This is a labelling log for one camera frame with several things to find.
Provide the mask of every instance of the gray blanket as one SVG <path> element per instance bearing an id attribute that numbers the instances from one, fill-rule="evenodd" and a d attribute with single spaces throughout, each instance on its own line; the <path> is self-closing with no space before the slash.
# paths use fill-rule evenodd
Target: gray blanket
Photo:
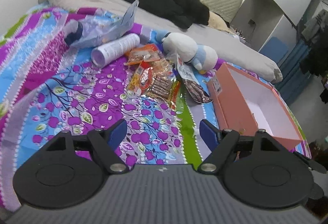
<path id="1" fill-rule="evenodd" d="M 76 10 L 80 7 L 99 7 L 121 16 L 130 5 L 123 0 L 48 1 L 52 6 L 61 7 L 66 10 Z M 225 32 L 195 24 L 187 31 L 181 31 L 170 21 L 152 15 L 140 8 L 137 10 L 135 22 L 147 25 L 153 29 L 184 33 L 193 38 L 197 43 L 208 45 L 215 49 L 220 58 L 255 72 L 267 81 L 280 82 L 282 80 L 281 71 L 275 62 L 245 46 L 239 40 Z"/>

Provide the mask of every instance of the metal pin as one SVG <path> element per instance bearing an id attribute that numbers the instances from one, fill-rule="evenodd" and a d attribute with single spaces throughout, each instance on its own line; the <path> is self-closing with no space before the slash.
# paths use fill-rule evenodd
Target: metal pin
<path id="1" fill-rule="evenodd" d="M 110 166 L 110 170 L 113 172 L 123 172 L 126 169 L 124 164 L 116 163 Z"/>
<path id="2" fill-rule="evenodd" d="M 216 165 L 211 163 L 205 163 L 200 166 L 200 169 L 204 172 L 213 172 L 216 170 Z"/>

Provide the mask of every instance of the snack package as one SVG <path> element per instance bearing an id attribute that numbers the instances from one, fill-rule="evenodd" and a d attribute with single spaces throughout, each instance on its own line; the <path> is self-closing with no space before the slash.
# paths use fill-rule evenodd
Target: snack package
<path id="1" fill-rule="evenodd" d="M 177 54 L 176 69 L 182 78 L 188 93 L 198 103 L 210 103 L 213 100 L 199 84 L 190 66 L 185 64 Z"/>
<path id="2" fill-rule="evenodd" d="M 151 43 L 146 44 L 144 47 L 132 49 L 128 53 L 128 61 L 125 65 L 135 65 L 140 64 L 142 61 L 145 62 L 154 62 L 164 59 L 162 52 L 158 49 L 158 47 Z"/>
<path id="3" fill-rule="evenodd" d="M 172 66 L 165 59 L 155 62 L 142 61 L 127 86 L 138 96 L 160 98 L 175 108 L 175 101 L 180 88 Z"/>

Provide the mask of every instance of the stuffed animal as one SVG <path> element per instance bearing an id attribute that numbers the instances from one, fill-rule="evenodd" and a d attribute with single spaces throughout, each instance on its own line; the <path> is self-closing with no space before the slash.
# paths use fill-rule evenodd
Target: stuffed animal
<path id="1" fill-rule="evenodd" d="M 209 71 L 218 60 L 216 51 L 207 45 L 197 44 L 182 33 L 160 31 L 156 40 L 163 43 L 165 53 L 178 53 L 183 62 L 192 64 L 198 71 Z"/>

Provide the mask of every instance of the blue curtain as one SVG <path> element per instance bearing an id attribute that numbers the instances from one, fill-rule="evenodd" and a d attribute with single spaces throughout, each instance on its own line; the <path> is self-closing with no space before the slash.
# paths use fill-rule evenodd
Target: blue curtain
<path id="1" fill-rule="evenodd" d="M 300 40 L 280 66 L 283 81 L 275 84 L 275 87 L 287 105 L 291 105 L 296 100 L 311 80 L 312 75 L 309 72 L 303 74 L 300 69 L 300 62 L 309 51 L 310 48 Z"/>

